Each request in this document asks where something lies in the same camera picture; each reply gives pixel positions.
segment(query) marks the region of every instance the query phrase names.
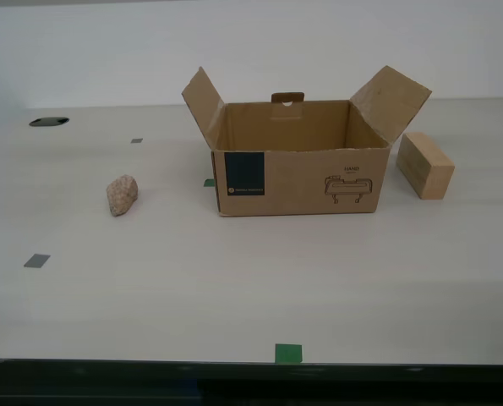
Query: wooden block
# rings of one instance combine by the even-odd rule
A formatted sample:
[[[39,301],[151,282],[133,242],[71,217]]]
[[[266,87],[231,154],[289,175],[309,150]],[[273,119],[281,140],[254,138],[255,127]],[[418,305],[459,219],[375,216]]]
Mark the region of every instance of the wooden block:
[[[403,135],[397,154],[401,169],[420,199],[442,199],[454,173],[454,163],[424,133]]]

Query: cardboard box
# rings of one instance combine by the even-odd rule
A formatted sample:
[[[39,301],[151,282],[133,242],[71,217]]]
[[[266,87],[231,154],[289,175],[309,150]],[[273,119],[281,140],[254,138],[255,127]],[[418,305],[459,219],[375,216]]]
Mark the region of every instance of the cardboard box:
[[[420,199],[439,200],[445,197],[454,173],[454,163],[428,135],[404,134],[396,164]]]
[[[205,71],[183,99],[211,148],[222,216],[373,212],[391,145],[431,91],[385,66],[351,100],[225,104]]]

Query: white wall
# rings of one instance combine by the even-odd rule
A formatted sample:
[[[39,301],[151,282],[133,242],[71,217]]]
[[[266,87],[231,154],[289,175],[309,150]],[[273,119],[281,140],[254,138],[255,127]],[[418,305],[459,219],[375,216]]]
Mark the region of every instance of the white wall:
[[[434,97],[503,96],[503,0],[200,0],[0,8],[2,91],[27,107],[348,98],[385,64]]]

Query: green tape marker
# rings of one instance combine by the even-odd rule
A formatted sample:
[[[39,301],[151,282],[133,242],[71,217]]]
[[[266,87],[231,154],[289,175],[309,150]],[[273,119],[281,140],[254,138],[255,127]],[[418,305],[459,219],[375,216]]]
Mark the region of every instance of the green tape marker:
[[[300,364],[302,346],[300,344],[276,344],[276,364]]]

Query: open cardboard box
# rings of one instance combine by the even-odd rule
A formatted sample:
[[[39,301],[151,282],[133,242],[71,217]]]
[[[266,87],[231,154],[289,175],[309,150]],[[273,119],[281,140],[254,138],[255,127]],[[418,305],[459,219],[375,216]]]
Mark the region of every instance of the open cardboard box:
[[[202,68],[182,93],[211,148],[222,216],[374,212],[391,145],[430,94],[388,66],[351,100],[225,104]]]

